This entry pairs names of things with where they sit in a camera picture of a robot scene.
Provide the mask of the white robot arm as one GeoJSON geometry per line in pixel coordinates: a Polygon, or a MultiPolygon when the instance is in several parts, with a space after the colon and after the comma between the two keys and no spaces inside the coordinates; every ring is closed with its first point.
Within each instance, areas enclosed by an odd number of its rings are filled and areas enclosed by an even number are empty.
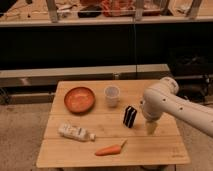
{"type": "Polygon", "coordinates": [[[148,122],[157,121],[163,113],[176,117],[213,138],[213,108],[177,96],[179,85],[163,77],[144,90],[141,109],[148,122]]]}

